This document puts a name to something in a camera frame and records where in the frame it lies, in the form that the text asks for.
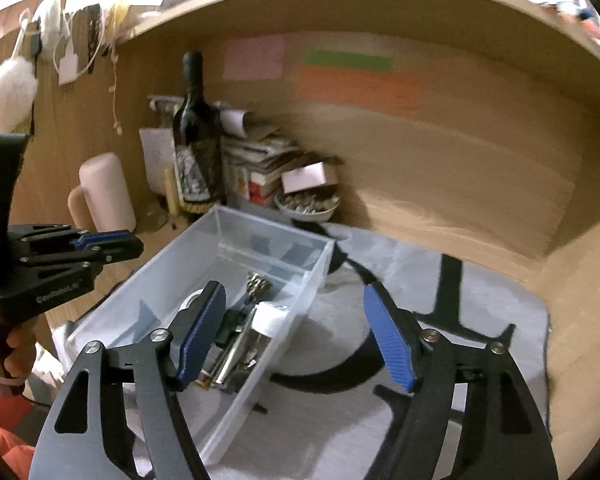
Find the person left hand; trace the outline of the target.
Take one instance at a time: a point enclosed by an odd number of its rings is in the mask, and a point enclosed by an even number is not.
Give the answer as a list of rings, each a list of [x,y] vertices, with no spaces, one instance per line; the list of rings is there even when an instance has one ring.
[[[37,318],[31,318],[8,334],[0,327],[0,396],[19,396],[36,359],[35,327]]]

